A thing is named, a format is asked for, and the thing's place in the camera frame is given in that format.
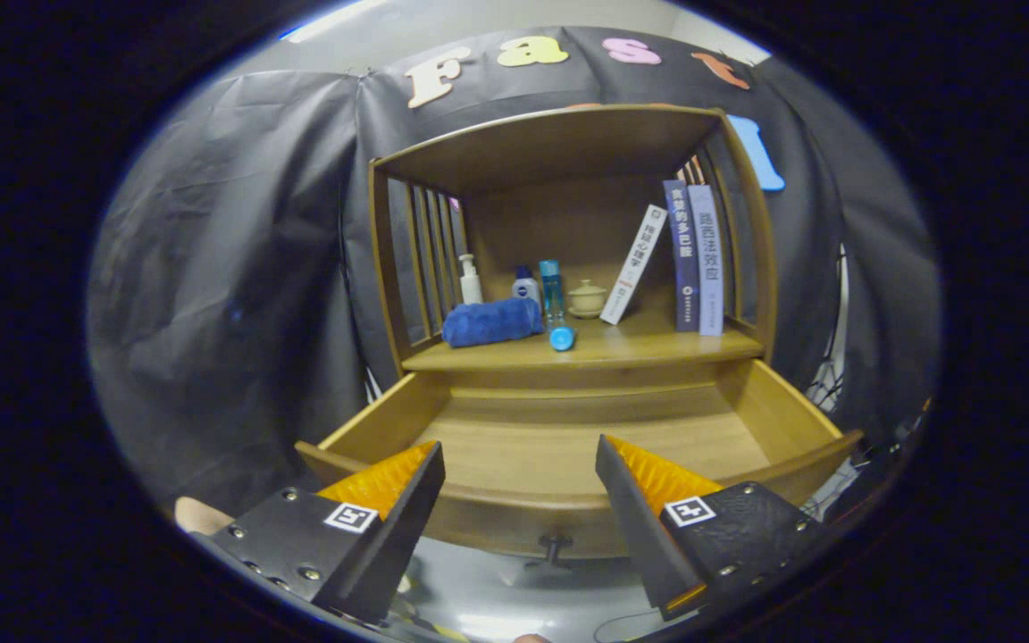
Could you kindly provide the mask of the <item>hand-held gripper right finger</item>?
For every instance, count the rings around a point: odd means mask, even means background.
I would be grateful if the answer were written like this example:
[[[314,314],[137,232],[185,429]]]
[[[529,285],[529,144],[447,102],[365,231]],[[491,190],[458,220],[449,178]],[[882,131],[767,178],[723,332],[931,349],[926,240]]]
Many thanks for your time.
[[[825,526],[756,481],[725,486],[600,437],[595,471],[662,618],[742,609],[811,559]]]

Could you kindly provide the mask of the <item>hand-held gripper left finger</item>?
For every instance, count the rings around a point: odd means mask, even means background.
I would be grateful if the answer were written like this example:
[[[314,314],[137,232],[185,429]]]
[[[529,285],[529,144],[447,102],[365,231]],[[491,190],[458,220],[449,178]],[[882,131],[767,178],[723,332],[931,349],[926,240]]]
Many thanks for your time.
[[[279,486],[233,515],[188,501],[188,530],[229,565],[301,601],[384,622],[445,480],[437,440],[323,484]]]

